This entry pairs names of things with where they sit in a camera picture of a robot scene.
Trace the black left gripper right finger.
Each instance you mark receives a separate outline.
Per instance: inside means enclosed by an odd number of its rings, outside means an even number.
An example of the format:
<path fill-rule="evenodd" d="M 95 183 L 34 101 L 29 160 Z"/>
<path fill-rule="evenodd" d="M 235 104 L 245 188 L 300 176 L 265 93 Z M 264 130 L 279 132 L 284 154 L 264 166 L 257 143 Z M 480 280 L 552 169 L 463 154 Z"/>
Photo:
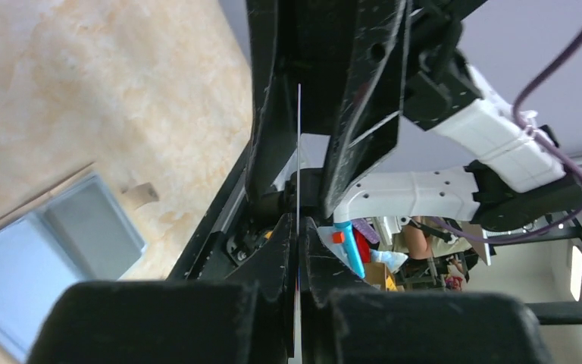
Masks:
<path fill-rule="evenodd" d="M 305 363 L 551 363 L 539 323 L 499 293 L 372 287 L 299 225 Z"/>

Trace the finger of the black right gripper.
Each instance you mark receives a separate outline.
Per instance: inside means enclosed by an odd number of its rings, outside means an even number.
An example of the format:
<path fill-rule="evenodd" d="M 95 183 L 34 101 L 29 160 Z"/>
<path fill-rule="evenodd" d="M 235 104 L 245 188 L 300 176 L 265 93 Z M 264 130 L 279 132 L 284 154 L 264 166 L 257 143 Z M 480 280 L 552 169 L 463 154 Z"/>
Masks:
<path fill-rule="evenodd" d="M 252 70 L 252 132 L 246 167 L 247 199 L 269 191 L 295 147 L 289 55 L 296 36 L 291 1 L 247 1 Z"/>

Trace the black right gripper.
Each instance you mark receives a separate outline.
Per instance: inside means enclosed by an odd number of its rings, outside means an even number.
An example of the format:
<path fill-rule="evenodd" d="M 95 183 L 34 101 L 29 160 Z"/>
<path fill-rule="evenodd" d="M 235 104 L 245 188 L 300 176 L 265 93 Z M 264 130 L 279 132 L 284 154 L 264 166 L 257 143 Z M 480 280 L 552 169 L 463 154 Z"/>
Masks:
<path fill-rule="evenodd" d="M 409 56 L 403 115 L 430 130 L 483 94 L 458 48 L 463 20 L 483 0 L 416 1 L 410 16 Z M 398 125 L 388 136 L 373 127 L 399 110 L 401 77 L 390 100 L 378 102 L 383 74 L 403 55 L 406 1 L 300 1 L 298 82 L 302 130 L 329 138 L 316 201 L 324 217 L 353 185 L 397 144 Z"/>

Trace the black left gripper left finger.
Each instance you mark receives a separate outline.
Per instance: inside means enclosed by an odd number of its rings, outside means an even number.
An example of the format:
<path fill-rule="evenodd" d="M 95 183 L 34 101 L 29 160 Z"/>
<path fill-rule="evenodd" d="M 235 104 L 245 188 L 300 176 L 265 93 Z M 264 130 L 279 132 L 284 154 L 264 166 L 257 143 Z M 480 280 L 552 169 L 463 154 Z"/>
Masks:
<path fill-rule="evenodd" d="M 297 219 L 220 280 L 87 281 L 53 306 L 30 363 L 285 363 Z"/>

